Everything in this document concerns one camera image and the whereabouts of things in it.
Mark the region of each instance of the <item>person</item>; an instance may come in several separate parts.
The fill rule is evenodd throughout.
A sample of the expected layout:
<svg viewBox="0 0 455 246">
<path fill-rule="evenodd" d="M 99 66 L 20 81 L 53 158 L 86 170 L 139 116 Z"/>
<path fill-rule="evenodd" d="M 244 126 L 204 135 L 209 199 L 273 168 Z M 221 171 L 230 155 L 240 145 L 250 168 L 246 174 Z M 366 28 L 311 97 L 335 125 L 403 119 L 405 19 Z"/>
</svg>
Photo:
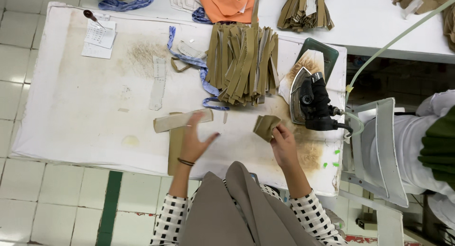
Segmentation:
<svg viewBox="0 0 455 246">
<path fill-rule="evenodd" d="M 230 166 L 224 180 L 208 172 L 188 199 L 192 165 L 220 136 L 214 133 L 200 142 L 197 123 L 201 117 L 196 113 L 187 123 L 180 163 L 157 213 L 151 246 L 348 244 L 308 183 L 299 165 L 294 136 L 282 124 L 273 129 L 271 147 L 286 178 L 292 209 L 271 187 L 257 186 L 240 162 Z"/>
<path fill-rule="evenodd" d="M 429 207 L 455 229 L 455 90 L 425 99 L 415 115 L 394 116 L 395 153 L 407 193 L 436 192 Z M 375 121 L 362 133 L 362 159 L 373 183 L 384 186 L 376 154 Z"/>
</svg>

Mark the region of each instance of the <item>bracelet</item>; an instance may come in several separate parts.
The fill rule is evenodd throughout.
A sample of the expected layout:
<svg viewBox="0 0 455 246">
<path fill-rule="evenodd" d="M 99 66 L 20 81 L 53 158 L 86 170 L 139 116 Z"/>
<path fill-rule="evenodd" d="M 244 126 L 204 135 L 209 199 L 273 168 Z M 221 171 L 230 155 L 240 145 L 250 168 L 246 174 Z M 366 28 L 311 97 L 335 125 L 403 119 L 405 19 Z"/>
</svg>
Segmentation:
<svg viewBox="0 0 455 246">
<path fill-rule="evenodd" d="M 194 163 L 188 162 L 188 161 L 185 161 L 185 160 L 182 160 L 182 159 L 180 159 L 180 157 L 177 158 L 177 160 L 178 160 L 179 162 L 181 162 L 181 163 L 183 163 L 183 164 L 186 164 L 186 165 L 189 165 L 189 166 L 193 166 L 193 165 L 194 165 Z"/>
</svg>

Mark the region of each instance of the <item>orange fabric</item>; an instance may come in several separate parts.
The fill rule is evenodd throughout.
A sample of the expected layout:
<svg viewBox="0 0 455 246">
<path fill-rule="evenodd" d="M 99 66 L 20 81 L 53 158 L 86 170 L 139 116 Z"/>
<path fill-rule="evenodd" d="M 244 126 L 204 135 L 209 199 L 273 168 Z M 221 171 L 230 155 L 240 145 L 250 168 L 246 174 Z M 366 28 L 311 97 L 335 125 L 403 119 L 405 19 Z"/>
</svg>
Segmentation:
<svg viewBox="0 0 455 246">
<path fill-rule="evenodd" d="M 236 21 L 251 23 L 254 0 L 201 0 L 202 6 L 212 22 Z M 244 13 L 240 9 L 247 4 Z"/>
</svg>

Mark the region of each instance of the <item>worktable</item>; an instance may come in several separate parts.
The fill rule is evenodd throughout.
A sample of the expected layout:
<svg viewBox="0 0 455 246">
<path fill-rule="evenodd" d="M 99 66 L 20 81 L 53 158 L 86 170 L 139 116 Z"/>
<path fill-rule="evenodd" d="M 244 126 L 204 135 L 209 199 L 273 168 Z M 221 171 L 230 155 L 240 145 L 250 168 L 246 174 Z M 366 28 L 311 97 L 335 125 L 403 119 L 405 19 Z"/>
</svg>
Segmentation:
<svg viewBox="0 0 455 246">
<path fill-rule="evenodd" d="M 97 9 L 99 1 L 84 0 L 83 6 Z M 277 30 L 278 17 L 285 2 L 260 0 L 258 17 L 261 27 Z M 391 0 L 325 0 L 325 3 L 335 24 L 332 30 L 316 28 L 302 33 L 280 30 L 279 34 L 303 39 L 310 37 L 325 44 L 344 46 L 349 54 L 372 56 L 426 15 L 412 15 L 405 20 L 403 9 L 393 5 Z M 169 0 L 155 0 L 146 8 L 127 13 L 191 21 L 191 14 L 171 8 Z M 442 14 L 438 14 L 384 51 L 380 57 L 455 63 L 455 54 L 447 46 L 442 27 Z"/>
<path fill-rule="evenodd" d="M 176 27 L 174 43 L 181 40 L 196 50 L 208 49 L 211 25 L 172 19 L 152 19 L 105 12 L 117 23 L 111 59 L 81 56 L 87 29 L 83 9 L 51 3 L 35 66 L 25 117 L 12 147 L 14 156 L 144 174 L 167 175 L 169 133 L 155 133 L 153 120 L 170 112 L 203 108 L 209 97 L 199 71 L 192 67 L 177 73 L 166 47 L 169 26 Z M 294 65 L 304 39 L 279 37 L 278 74 Z M 327 83 L 332 105 L 343 107 L 346 84 L 346 49 L 334 46 L 339 57 Z M 152 56 L 166 60 L 166 86 L 162 108 L 148 108 L 154 82 Z M 301 166 L 316 193 L 338 195 L 343 130 L 316 132 L 290 121 L 281 96 L 270 95 L 258 107 L 233 106 L 223 123 L 224 111 L 213 110 L 214 120 L 198 126 L 200 139 L 218 131 L 191 171 L 202 179 L 212 171 L 224 177 L 234 161 L 258 175 L 259 181 L 287 188 L 270 144 L 253 133 L 258 115 L 276 115 L 293 131 Z M 337 116 L 344 122 L 343 116 Z M 123 144 L 134 136 L 135 145 Z"/>
</svg>

